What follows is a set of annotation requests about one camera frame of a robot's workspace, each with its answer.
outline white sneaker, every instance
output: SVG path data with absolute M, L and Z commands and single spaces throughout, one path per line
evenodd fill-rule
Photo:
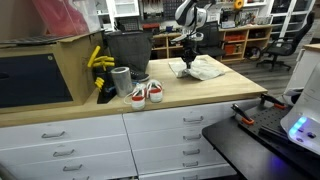
M 162 101 L 163 98 L 163 88 L 158 80 L 151 79 L 147 84 L 147 97 L 153 103 L 158 103 Z
M 126 104 L 131 104 L 133 110 L 142 110 L 146 105 L 146 92 L 147 90 L 145 84 L 137 84 L 133 91 L 124 98 L 124 102 Z M 126 98 L 131 95 L 131 103 L 126 102 Z

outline white cloth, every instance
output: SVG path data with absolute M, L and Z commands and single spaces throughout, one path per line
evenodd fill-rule
M 179 78 L 182 77 L 182 72 L 187 68 L 185 62 L 176 61 L 169 62 L 169 66 L 173 73 Z M 224 71 L 214 67 L 212 64 L 209 64 L 205 59 L 196 59 L 191 63 L 191 69 L 189 69 L 189 74 L 200 80 L 208 80 L 215 78 L 217 76 L 224 75 Z

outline metal cylinder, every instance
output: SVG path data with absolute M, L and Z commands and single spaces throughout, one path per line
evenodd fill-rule
M 130 69 L 128 67 L 118 67 L 111 71 L 112 79 L 116 87 L 117 95 L 125 97 L 132 92 L 132 81 Z

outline black table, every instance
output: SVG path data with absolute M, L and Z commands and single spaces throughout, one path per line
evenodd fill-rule
M 202 130 L 202 134 L 242 178 L 249 180 L 311 179 L 308 174 L 299 171 L 240 129 L 235 118 L 225 119 L 208 126 Z

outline gray floor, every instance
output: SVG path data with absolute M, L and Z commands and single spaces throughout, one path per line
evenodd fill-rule
M 292 66 L 289 72 L 285 67 L 279 66 L 276 66 L 273 72 L 269 72 L 271 65 L 266 64 L 256 67 L 257 61 L 231 64 L 228 66 L 260 86 L 266 88 L 268 90 L 268 94 L 279 96 L 284 92 L 290 80 L 292 71 L 296 64 L 297 56 L 298 54 L 296 53 L 291 56 L 278 58 L 279 60 L 284 61 L 285 64 Z

